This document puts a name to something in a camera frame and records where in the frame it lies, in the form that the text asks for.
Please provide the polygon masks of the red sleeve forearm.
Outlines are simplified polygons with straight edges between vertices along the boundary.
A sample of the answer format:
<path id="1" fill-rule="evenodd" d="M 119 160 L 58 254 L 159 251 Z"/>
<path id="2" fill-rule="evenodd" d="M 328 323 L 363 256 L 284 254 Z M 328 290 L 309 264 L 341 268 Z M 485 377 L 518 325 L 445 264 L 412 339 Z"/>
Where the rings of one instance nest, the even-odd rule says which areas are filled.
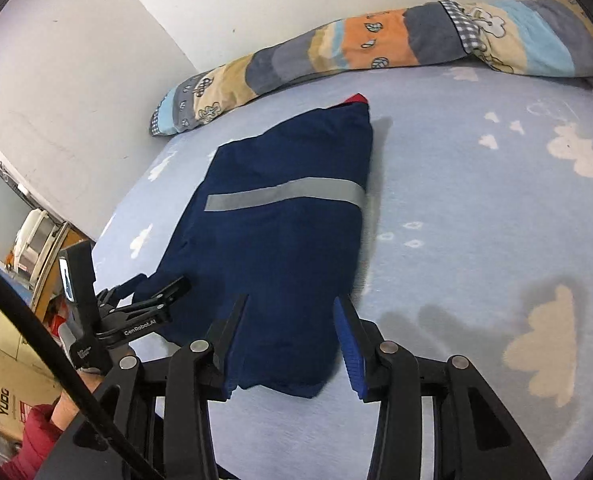
<path id="1" fill-rule="evenodd" d="M 37 471 L 62 436 L 51 420 L 57 403 L 34 406 L 27 415 L 19 453 L 1 466 L 7 479 L 33 480 Z"/>

